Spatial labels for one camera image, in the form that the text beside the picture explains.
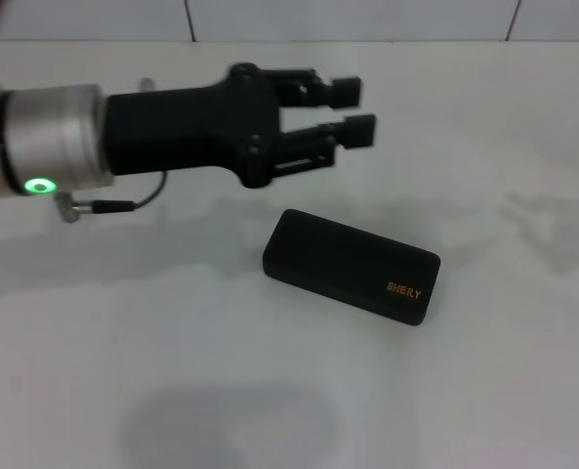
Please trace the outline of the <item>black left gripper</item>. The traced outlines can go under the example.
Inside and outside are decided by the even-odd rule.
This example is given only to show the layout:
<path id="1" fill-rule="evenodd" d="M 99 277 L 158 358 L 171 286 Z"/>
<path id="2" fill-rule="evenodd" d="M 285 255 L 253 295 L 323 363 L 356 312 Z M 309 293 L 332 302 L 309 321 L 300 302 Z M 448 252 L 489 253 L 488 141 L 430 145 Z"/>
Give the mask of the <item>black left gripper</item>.
<path id="1" fill-rule="evenodd" d="M 255 65 L 236 64 L 210 86 L 108 97 L 102 142 L 115 176 L 212 166 L 260 189 L 273 179 L 279 134 L 272 85 Z"/>

